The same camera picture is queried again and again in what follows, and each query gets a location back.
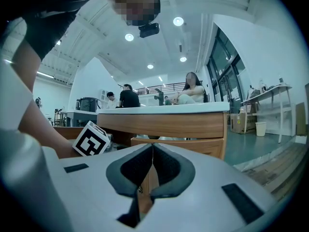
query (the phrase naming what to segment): cube with marker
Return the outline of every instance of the cube with marker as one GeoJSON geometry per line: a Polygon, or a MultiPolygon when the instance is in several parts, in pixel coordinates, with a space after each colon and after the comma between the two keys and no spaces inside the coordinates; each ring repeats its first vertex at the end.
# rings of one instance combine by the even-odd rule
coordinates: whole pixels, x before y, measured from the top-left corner
{"type": "Polygon", "coordinates": [[[106,132],[89,121],[75,140],[73,148],[86,157],[102,154],[109,143],[106,132]]]}

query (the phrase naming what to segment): ceiling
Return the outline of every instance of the ceiling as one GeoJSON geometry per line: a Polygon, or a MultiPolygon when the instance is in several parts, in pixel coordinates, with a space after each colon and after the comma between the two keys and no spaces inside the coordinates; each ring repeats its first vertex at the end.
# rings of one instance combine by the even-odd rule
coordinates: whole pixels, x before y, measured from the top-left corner
{"type": "MultiPolygon", "coordinates": [[[[226,14],[253,21],[252,0],[161,0],[161,13],[155,20],[160,32],[139,38],[137,27],[127,26],[111,8],[108,0],[91,0],[78,12],[75,21],[42,61],[39,71],[55,77],[54,81],[72,85],[78,68],[93,57],[102,61],[118,83],[172,72],[198,71],[212,48],[212,14],[226,14]],[[173,19],[181,16],[177,27],[173,19]],[[134,40],[128,42],[125,35],[134,40]],[[180,57],[186,56],[185,63],[180,57]]],[[[2,54],[9,60],[26,32],[20,22],[8,37],[2,54]]]]}

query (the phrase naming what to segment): black sleeve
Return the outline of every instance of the black sleeve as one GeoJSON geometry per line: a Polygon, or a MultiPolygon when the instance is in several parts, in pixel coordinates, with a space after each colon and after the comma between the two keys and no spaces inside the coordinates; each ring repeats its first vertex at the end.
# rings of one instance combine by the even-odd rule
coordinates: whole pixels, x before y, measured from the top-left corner
{"type": "Polygon", "coordinates": [[[121,91],[121,93],[120,93],[120,99],[119,99],[119,100],[120,100],[121,102],[123,102],[124,99],[125,99],[125,94],[124,94],[123,91],[121,91]]]}
{"type": "Polygon", "coordinates": [[[25,40],[43,58],[53,49],[74,21],[77,11],[65,12],[46,18],[24,18],[27,24],[25,40]]]}

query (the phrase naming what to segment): black rectangular slot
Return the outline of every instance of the black rectangular slot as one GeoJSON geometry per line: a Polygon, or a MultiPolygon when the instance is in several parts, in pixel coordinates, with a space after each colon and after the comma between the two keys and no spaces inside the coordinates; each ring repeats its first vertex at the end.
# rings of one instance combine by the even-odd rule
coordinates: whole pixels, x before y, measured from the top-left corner
{"type": "Polygon", "coordinates": [[[85,163],[82,163],[82,164],[78,164],[78,165],[74,165],[74,166],[70,166],[70,167],[65,167],[64,170],[67,173],[72,173],[72,172],[79,171],[79,170],[82,170],[82,169],[85,169],[85,168],[89,168],[89,166],[85,163]]]}
{"type": "Polygon", "coordinates": [[[264,214],[236,184],[223,186],[222,189],[247,224],[264,214]]]}

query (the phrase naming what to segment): man in white shirt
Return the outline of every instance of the man in white shirt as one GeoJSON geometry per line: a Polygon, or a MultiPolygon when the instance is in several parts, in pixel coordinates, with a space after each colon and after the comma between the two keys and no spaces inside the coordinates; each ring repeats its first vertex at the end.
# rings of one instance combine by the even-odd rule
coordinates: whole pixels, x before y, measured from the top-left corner
{"type": "Polygon", "coordinates": [[[115,98],[113,92],[108,92],[107,98],[110,99],[110,100],[107,103],[106,109],[114,109],[118,106],[118,100],[115,98]]]}

